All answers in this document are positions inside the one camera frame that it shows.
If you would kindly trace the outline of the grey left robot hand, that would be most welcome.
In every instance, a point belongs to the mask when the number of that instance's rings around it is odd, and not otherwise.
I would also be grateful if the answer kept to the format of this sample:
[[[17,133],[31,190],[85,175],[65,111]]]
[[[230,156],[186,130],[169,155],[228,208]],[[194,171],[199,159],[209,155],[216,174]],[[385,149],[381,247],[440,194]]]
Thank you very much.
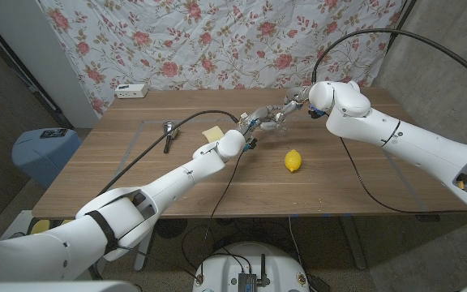
[[[263,131],[276,130],[283,124],[277,123],[275,120],[276,114],[280,111],[280,106],[268,105],[258,108],[252,114],[244,113],[238,122],[238,131],[243,135],[245,140],[248,140],[256,128],[260,128]]]

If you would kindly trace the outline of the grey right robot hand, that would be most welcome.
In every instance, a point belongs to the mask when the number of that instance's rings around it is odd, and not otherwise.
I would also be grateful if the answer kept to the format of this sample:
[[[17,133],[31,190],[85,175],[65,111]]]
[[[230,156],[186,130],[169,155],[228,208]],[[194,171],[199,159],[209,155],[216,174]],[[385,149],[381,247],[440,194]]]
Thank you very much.
[[[276,122],[283,123],[289,114],[293,113],[295,110],[301,109],[308,102],[310,90],[311,86],[288,89],[284,96],[283,107],[275,116]]]

